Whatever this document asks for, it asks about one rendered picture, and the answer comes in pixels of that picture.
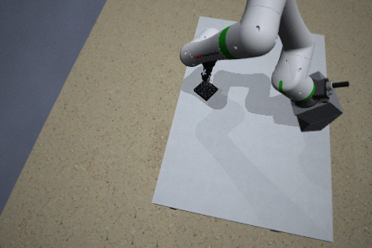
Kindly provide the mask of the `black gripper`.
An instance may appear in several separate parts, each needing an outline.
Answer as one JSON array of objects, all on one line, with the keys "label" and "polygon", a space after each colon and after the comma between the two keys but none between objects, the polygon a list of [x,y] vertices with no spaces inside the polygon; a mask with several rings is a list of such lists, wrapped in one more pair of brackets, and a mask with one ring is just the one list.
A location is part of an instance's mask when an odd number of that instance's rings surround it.
[{"label": "black gripper", "polygon": [[203,65],[203,71],[204,71],[204,72],[201,73],[202,80],[203,80],[203,84],[207,85],[208,82],[210,82],[210,77],[211,77],[210,72],[212,72],[212,69],[215,66],[215,64],[206,65],[206,64],[202,63],[202,65]]}]

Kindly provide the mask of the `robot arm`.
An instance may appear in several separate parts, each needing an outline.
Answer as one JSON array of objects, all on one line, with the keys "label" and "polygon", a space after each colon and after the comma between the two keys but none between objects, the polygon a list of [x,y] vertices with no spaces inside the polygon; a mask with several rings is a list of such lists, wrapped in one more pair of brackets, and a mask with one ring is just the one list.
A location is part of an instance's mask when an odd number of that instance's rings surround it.
[{"label": "robot arm", "polygon": [[308,76],[315,40],[299,14],[296,0],[247,0],[241,21],[222,31],[205,29],[181,48],[180,60],[195,67],[261,57],[274,48],[278,35],[283,47],[271,82],[295,105],[310,108],[319,101],[329,103],[333,94],[329,91],[349,87],[348,81],[334,83],[328,78],[316,80]]}]

